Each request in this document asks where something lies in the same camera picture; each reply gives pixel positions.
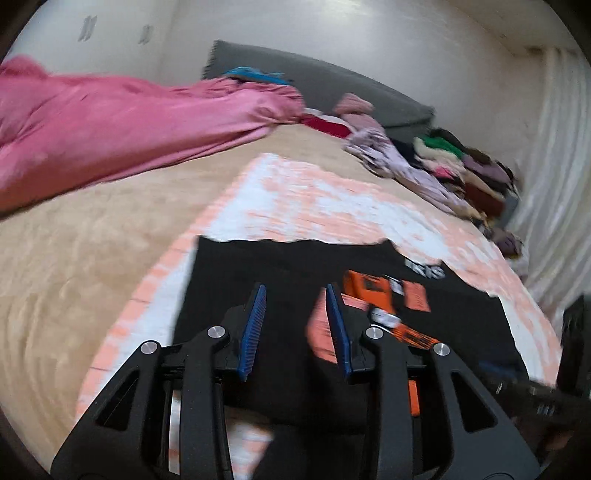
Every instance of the folded clothes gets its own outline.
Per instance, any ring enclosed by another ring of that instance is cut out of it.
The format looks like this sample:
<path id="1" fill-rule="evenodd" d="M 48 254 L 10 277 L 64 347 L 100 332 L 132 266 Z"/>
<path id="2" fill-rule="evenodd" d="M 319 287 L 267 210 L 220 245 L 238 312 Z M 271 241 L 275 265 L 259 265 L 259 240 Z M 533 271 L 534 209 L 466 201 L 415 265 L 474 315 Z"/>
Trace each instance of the folded clothes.
<path id="1" fill-rule="evenodd" d="M 515 178 L 515 174 L 513 173 L 513 171 L 509 167 L 505 167 L 500 161 L 497 161 L 496 164 L 498 166 L 500 166 L 500 168 L 505 170 L 505 173 L 509 176 L 509 180 L 511 182 L 511 185 L 514 185 L 516 178 Z"/>
<path id="2" fill-rule="evenodd" d="M 365 113 L 345 113 L 340 117 L 357 131 L 365 128 L 375 128 L 384 132 L 384 127 L 374 120 L 372 116 Z"/>
<path id="3" fill-rule="evenodd" d="M 464 153 L 470 155 L 476 162 L 482 165 L 490 165 L 492 163 L 492 159 L 488 155 L 475 148 L 466 148 Z"/>
<path id="4" fill-rule="evenodd" d="M 505 199 L 499 200 L 487 192 L 483 192 L 472 183 L 465 184 L 465 199 L 479 212 L 484 212 L 487 217 L 497 218 L 505 209 Z"/>
<path id="5" fill-rule="evenodd" d="M 376 128 L 382 132 L 384 127 L 380 125 L 370 113 L 374 106 L 353 93 L 345 93 L 343 98 L 333 108 L 333 112 L 346 121 L 353 129 Z"/>
<path id="6" fill-rule="evenodd" d="M 478 175 L 476 175 L 474 172 L 470 171 L 470 170 L 466 170 L 463 175 L 462 178 L 464 179 L 465 183 L 470 183 L 473 186 L 475 186 L 477 189 L 487 193 L 488 195 L 490 195 L 491 197 L 493 197 L 494 199 L 498 200 L 499 202 L 504 202 L 505 201 L 505 197 L 503 195 L 501 195 L 499 192 L 495 192 L 493 189 L 491 189 L 485 182 L 484 180 L 482 180 Z"/>
<path id="7" fill-rule="evenodd" d="M 435 175 L 435 178 L 437 179 L 453 179 L 453 172 L 449 169 L 449 167 L 438 166 L 435 168 L 435 170 L 433 170 L 433 175 Z"/>
<path id="8" fill-rule="evenodd" d="M 425 142 L 422 138 L 415 137 L 413 140 L 414 149 L 417 152 L 417 155 L 421 158 L 425 158 L 427 160 L 437 160 L 441 161 L 445 159 L 452 163 L 458 163 L 457 155 L 451 153 L 450 151 L 444 150 L 442 148 L 430 148 L 425 145 Z"/>
<path id="9" fill-rule="evenodd" d="M 466 190 L 463 187 L 453 183 L 442 183 L 442 185 L 448 192 L 453 193 L 458 198 L 464 199 L 466 197 Z"/>
<path id="10" fill-rule="evenodd" d="M 464 147 L 464 145 L 462 145 L 462 142 L 460 142 L 451 132 L 444 130 L 443 128 L 434 128 L 433 130 L 431 130 L 429 132 L 428 135 L 429 135 L 429 137 L 432 137 L 432 138 L 440 137 L 440 138 L 446 140 L 447 142 L 451 143 L 451 145 L 456 147 L 462 153 L 466 153 L 466 147 Z"/>
<path id="11" fill-rule="evenodd" d="M 382 131 L 366 129 L 356 132 L 347 139 L 344 149 L 359 157 L 369 171 L 398 180 L 440 210 L 461 217 L 480 217 L 468 202 L 448 192 L 428 172 L 411 167 Z"/>
<path id="12" fill-rule="evenodd" d="M 505 194 L 511 186 L 511 179 L 507 172 L 496 162 L 482 165 L 476 162 L 470 155 L 462 157 L 462 163 L 468 169 L 478 175 L 491 189 Z"/>
<path id="13" fill-rule="evenodd" d="M 388 138 L 393 143 L 393 145 L 396 147 L 396 150 L 398 150 L 398 153 L 400 153 L 404 157 L 404 159 L 409 163 L 410 166 L 412 166 L 414 168 L 423 169 L 423 164 L 421 163 L 421 161 L 419 159 L 415 158 L 415 151 L 414 151 L 413 144 L 401 142 L 399 140 L 396 140 L 395 138 L 390 138 L 390 137 L 388 137 Z"/>
<path id="14" fill-rule="evenodd" d="M 493 242 L 503 254 L 503 257 L 515 258 L 521 255 L 523 244 L 521 239 L 502 228 L 485 228 L 482 234 Z"/>
<path id="15" fill-rule="evenodd" d="M 343 98 L 333 108 L 333 112 L 338 116 L 347 113 L 365 113 L 369 115 L 374 111 L 374 106 L 367 100 L 363 100 L 354 93 L 345 93 Z"/>
<path id="16" fill-rule="evenodd" d="M 353 133 L 353 131 L 346 125 L 330 122 L 315 115 L 302 115 L 300 122 L 307 127 L 324 132 L 325 134 L 329 134 L 337 138 L 347 138 L 351 133 Z"/>
<path id="17" fill-rule="evenodd" d="M 454 185 L 454 186 L 460 188 L 462 191 L 464 191 L 465 184 L 460 177 L 449 176 L 446 174 L 444 174 L 442 176 L 439 176 L 437 174 L 432 174 L 432 175 L 437 179 L 437 181 L 441 185 L 443 185 L 445 187 L 445 189 L 448 192 L 451 192 L 451 190 L 448 188 L 449 185 Z"/>
<path id="18" fill-rule="evenodd" d="M 441 137 L 421 137 L 425 145 L 429 148 L 440 148 L 453 153 L 457 158 L 461 158 L 464 152 L 459 148 L 454 147 L 451 143 Z"/>
<path id="19" fill-rule="evenodd" d="M 458 161 L 450 161 L 447 158 L 439 158 L 438 160 L 428 160 L 426 158 L 417 157 L 417 160 L 421 162 L 425 170 L 429 172 L 434 172 L 439 167 L 444 167 L 448 169 L 452 175 L 456 177 L 461 177 L 466 172 L 466 168 L 462 164 L 462 162 Z"/>

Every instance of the blue cloth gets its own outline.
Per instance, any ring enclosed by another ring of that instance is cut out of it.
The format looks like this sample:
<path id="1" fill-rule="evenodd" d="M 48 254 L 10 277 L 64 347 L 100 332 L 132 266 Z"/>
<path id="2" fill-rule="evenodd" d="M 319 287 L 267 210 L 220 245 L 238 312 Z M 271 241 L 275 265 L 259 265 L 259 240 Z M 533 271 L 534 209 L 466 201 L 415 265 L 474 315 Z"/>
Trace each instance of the blue cloth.
<path id="1" fill-rule="evenodd" d="M 246 80 L 248 82 L 261 82 L 261 83 L 276 83 L 278 85 L 289 85 L 287 80 L 284 80 L 283 73 L 263 73 L 259 69 L 252 67 L 236 67 L 235 69 L 224 72 L 224 77 L 237 78 L 240 80 Z"/>

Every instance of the green clothing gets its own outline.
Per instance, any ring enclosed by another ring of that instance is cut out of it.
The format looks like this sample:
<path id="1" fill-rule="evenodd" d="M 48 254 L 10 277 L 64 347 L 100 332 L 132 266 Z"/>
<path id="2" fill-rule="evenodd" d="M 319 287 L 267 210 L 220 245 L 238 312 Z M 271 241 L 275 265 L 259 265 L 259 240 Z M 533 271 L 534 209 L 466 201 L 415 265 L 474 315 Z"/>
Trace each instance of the green clothing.
<path id="1" fill-rule="evenodd" d="M 447 150 L 448 152 L 453 153 L 456 157 L 462 158 L 464 152 L 461 151 L 459 148 L 454 147 L 451 143 L 447 140 L 442 139 L 441 137 L 421 137 L 421 140 L 425 142 L 425 145 L 429 148 L 441 148 L 442 150 Z"/>

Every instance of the pile of clothes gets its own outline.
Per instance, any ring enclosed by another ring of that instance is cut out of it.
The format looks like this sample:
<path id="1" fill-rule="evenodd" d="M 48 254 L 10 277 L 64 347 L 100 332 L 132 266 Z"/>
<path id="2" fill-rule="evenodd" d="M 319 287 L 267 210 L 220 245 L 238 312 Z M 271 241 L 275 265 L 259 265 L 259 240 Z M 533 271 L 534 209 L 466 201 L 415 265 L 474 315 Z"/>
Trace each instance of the pile of clothes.
<path id="1" fill-rule="evenodd" d="M 301 123 L 346 138 L 345 151 L 371 172 L 396 179 L 446 213 L 473 220 L 518 274 L 526 275 L 527 250 L 521 240 L 489 226 L 503 214 L 506 196 L 517 195 L 513 172 L 441 128 L 415 138 L 412 144 L 388 138 L 371 116 L 373 109 L 366 100 L 346 93 L 333 109 L 337 116 L 306 109 Z"/>

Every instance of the white curtain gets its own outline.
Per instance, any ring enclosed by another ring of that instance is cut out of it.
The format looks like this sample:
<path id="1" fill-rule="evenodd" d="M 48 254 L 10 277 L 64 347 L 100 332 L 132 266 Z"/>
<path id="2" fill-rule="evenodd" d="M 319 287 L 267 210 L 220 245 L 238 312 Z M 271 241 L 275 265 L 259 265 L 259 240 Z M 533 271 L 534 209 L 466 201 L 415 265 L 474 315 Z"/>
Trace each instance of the white curtain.
<path id="1" fill-rule="evenodd" d="M 591 291 L 591 67 L 557 48 L 544 64 L 538 131 L 518 159 L 524 190 L 508 229 L 529 247 L 525 286 L 560 337 L 564 308 Z"/>

